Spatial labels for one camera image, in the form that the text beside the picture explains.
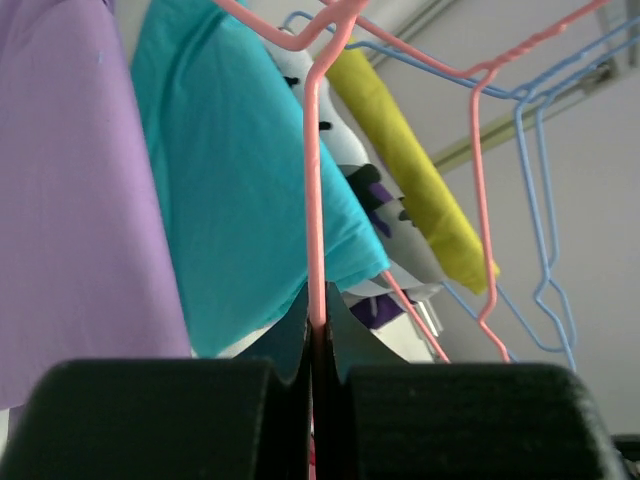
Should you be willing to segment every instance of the hanging laundry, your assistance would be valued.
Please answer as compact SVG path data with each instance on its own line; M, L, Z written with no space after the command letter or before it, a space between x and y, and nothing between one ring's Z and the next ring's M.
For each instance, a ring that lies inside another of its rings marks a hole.
M263 42L287 85L303 104L304 85L313 64L311 55L306 50L291 52L267 40ZM320 138L373 224L389 256L396 281L402 288L439 285L445 277L431 247L413 225L400 200L382 184L380 171L369 160L362 142L336 112L326 79L320 84L318 108ZM352 294L367 297L389 291L391 288L382 276L349 289Z
M132 76L190 338L213 356L306 281L302 108L260 38L210 0L155 0ZM344 290L389 262L321 158L326 276Z
M481 293L487 288L482 243L364 53L345 50L327 78L405 194L403 204L444 272Z
M108 7L0 1L0 410L82 357L188 357Z

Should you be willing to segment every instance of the white wall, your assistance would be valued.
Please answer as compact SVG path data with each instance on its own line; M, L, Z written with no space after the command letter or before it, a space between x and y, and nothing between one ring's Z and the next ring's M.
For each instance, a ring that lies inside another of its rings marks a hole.
M579 374L614 432L640 431L639 88L636 74L546 128L561 242L556 278L569 295L579 329ZM500 281L543 338L552 341L550 320L531 300L541 273L515 142L490 151L485 160ZM477 225L471 165L445 178ZM544 298L558 305L553 294ZM476 307L484 301L471 300ZM497 358L452 297L438 294L434 306L454 358ZM490 324L522 358L563 363L561 356L535 347L504 303Z
M585 3L459 2L413 43L448 63L469 67ZM497 83L513 87L531 79L599 35L595 17L586 17L508 66ZM467 135L467 90L395 60L384 62L379 72L427 151L437 152ZM546 125L561 242L556 278L569 294L578 324L579 374L613 432L640 431L639 87L636 74ZM484 97L481 118L492 120L512 107ZM535 158L535 147L531 154ZM543 338L553 341L550 321L531 300L541 275L515 142L488 152L485 166L501 282ZM477 225L471 165L445 179ZM557 305L553 295L544 298ZM471 300L480 307L484 298ZM455 360L497 359L493 345L446 292L435 297L434 305L445 326L443 343ZM504 305L490 325L523 359L563 362L538 350Z

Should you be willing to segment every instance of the purple patch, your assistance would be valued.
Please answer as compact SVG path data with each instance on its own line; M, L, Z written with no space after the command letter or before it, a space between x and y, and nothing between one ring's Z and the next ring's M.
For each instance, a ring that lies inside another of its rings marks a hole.
M377 227L385 237L391 238L391 227L384 223L376 212L369 213L368 217L374 227Z
M376 302L377 311L375 314L371 304L372 301ZM351 313L363 325L372 330L386 325L403 312L404 310L389 295L380 295L372 299L367 298L351 307Z

